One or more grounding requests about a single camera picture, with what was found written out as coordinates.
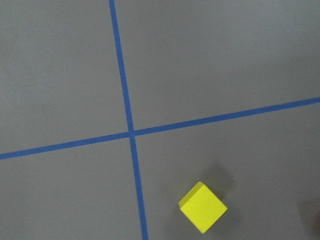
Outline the yellow block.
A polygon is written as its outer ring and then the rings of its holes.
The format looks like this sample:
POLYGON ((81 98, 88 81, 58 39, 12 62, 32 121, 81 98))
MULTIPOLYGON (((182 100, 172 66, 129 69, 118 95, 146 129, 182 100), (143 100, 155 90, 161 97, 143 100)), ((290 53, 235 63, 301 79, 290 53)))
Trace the yellow block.
POLYGON ((202 234, 228 210, 227 206, 201 181, 178 202, 180 211, 202 234))

